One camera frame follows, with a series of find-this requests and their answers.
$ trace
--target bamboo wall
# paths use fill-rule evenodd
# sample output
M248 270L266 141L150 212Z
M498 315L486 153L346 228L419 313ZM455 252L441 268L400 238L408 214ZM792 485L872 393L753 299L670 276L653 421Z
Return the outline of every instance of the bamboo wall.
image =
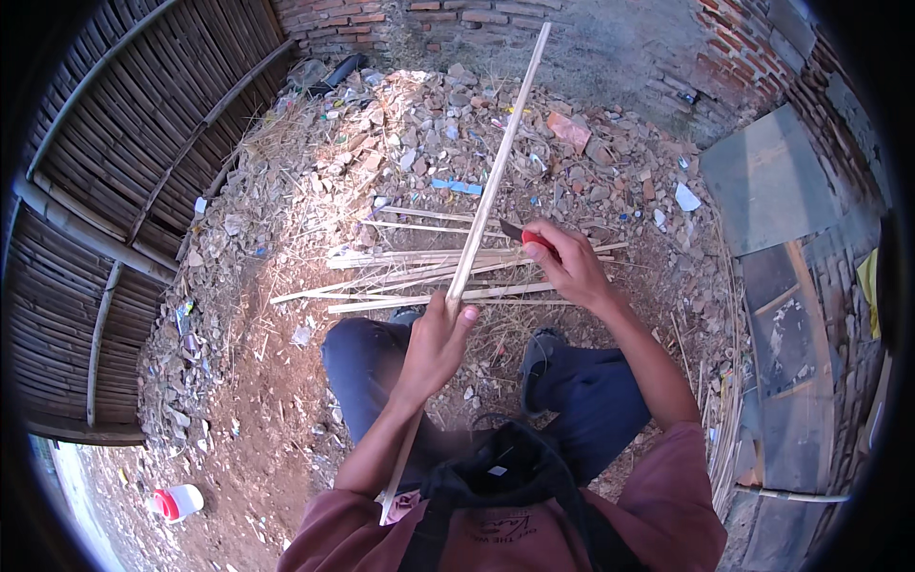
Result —
M282 87L291 45L268 0L109 0L76 37L24 149L5 245L10 357L33 432L142 441L138 352L194 201Z

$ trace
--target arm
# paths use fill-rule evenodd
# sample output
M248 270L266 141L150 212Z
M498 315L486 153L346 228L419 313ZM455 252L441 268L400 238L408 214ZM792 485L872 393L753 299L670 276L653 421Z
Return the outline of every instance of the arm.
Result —
M476 308L467 306L452 325L445 309L445 293L433 294L425 314L414 322L404 367L387 405L340 465L334 489L370 499L378 496L391 478L410 419L458 370L478 314Z
M625 297L610 285L585 235L563 231L547 221L532 222L524 229L542 235L556 248L561 264L542 245L524 245L524 251L544 269L559 294L593 312L613 334L658 426L666 431L677 421L698 423L699 409L680 368Z

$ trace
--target dark blue pants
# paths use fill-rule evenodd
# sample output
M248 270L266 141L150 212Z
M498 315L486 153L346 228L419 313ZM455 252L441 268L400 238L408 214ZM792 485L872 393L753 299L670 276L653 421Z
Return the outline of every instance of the dark blue pants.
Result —
M321 345L331 391L353 443L388 401L404 363L410 327L345 318ZM557 348L533 386L531 405L559 416L544 428L579 486L599 475L648 424L651 415L619 350ZM469 453L489 431L441 431L423 415L400 491L419 488L438 463Z

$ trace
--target maroon t-shirt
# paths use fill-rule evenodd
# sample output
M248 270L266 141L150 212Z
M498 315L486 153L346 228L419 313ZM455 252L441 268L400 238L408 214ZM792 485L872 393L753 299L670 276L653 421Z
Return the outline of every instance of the maroon t-shirt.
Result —
M715 570L727 533L712 510L705 442L678 423L635 467L619 502L584 490L651 570ZM278 572L396 570L428 501L378 525L381 505L349 491L320 493L305 509ZM455 511L439 570L590 570L578 532L555 500L526 508Z

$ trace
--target knife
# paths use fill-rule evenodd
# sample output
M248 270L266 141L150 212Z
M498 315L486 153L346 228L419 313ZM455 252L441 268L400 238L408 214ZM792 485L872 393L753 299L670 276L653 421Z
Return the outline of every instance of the knife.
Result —
M553 246L543 236L541 236L539 234L535 234L530 231L525 231L523 229L520 229L517 226L506 221L505 219L499 219L499 225L502 227L502 232L505 233L505 236L508 236L509 238L511 238L515 241L518 241L521 244L526 244L526 243L542 244L543 246L550 249L550 254L552 254L553 257L556 260L558 260L560 264L563 262L563 259L559 256L559 252L556 250L556 247Z

